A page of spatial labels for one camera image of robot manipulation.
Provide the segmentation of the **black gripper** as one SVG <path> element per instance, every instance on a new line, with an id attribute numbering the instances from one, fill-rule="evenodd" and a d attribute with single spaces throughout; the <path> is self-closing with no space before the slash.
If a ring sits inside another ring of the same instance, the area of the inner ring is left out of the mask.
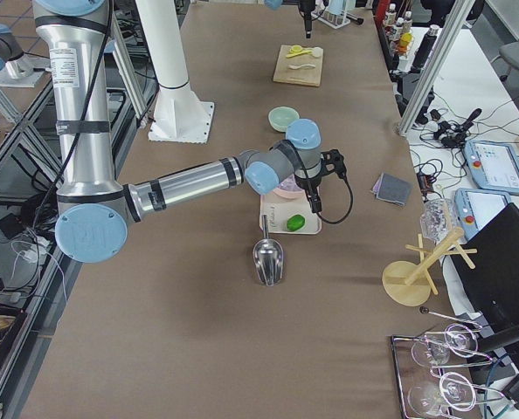
<path id="1" fill-rule="evenodd" d="M 309 169 L 307 172 L 299 169 L 294 174 L 295 183 L 306 192 L 310 209 L 314 214 L 322 211 L 322 200 L 317 188 L 323 177 L 332 174 L 345 180 L 344 156 L 337 149 L 321 152 L 320 163 L 315 168 Z"/>
<path id="2" fill-rule="evenodd" d="M 315 0 L 299 0 L 299 11 L 303 13 L 305 37 L 311 38 L 312 35 L 312 15 L 311 13 L 316 8 Z"/>

